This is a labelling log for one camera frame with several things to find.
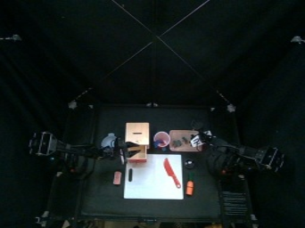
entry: pink cup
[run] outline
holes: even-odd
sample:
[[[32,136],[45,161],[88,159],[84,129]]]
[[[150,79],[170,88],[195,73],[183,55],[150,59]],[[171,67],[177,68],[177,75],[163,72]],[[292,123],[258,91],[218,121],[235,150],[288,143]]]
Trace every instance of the pink cup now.
[[[162,141],[162,143],[158,144],[158,147],[163,148],[170,143],[170,136],[166,132],[158,132],[154,136],[154,142]]]

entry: red knife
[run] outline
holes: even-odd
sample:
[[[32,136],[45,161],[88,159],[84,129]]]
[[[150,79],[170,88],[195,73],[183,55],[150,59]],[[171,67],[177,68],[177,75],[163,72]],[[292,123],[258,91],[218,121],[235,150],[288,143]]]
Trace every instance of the red knife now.
[[[175,184],[177,184],[177,187],[181,188],[179,180],[178,180],[178,178],[177,178],[177,176],[175,176],[175,173],[174,173],[174,171],[173,171],[173,168],[171,168],[171,166],[170,166],[169,159],[165,159],[163,165],[165,165],[165,168],[166,168],[166,170],[167,170],[167,175],[173,177],[174,182],[175,182]]]

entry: black fabric wall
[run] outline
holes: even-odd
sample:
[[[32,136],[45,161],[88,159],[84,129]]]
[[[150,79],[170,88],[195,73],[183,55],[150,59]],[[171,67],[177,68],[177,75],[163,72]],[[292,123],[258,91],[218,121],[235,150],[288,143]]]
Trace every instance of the black fabric wall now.
[[[238,107],[242,141],[278,147],[286,161],[278,174],[250,181],[255,215],[262,227],[305,224],[305,46],[296,45]]]
[[[0,55],[0,226],[12,228],[35,226],[49,195],[49,163],[28,155],[28,141],[41,131],[60,137],[67,117],[67,103],[21,54],[8,44]]]
[[[32,227],[45,209],[49,168],[28,156],[28,139],[62,136],[67,103],[94,87],[100,102],[136,104],[226,105],[219,90],[242,143],[288,155],[278,175],[251,179],[257,217],[264,227],[301,227],[305,48],[289,40],[304,35],[304,9],[302,0],[3,1],[0,37],[23,41],[0,40],[0,226]]]

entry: cardboard box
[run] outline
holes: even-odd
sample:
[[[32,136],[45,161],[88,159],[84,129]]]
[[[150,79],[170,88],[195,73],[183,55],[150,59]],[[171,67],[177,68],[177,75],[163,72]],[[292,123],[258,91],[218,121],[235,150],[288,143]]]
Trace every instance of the cardboard box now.
[[[128,148],[128,151],[139,151],[132,157],[130,157],[127,160],[128,162],[147,162],[147,146],[139,145],[136,147]]]
[[[128,151],[138,151],[128,162],[147,162],[148,148],[148,123],[126,123],[126,142],[136,143],[139,146],[128,148]]]
[[[126,142],[148,145],[148,123],[126,123]]]

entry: white cutting board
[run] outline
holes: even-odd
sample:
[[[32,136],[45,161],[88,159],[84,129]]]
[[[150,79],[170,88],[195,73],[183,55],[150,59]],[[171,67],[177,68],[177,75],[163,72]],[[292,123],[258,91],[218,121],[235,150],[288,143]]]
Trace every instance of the white cutting board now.
[[[163,167],[165,159],[178,177],[181,188]],[[128,169],[132,168],[132,181],[128,181]],[[147,154],[146,163],[126,164],[124,199],[183,200],[183,180],[181,155]]]

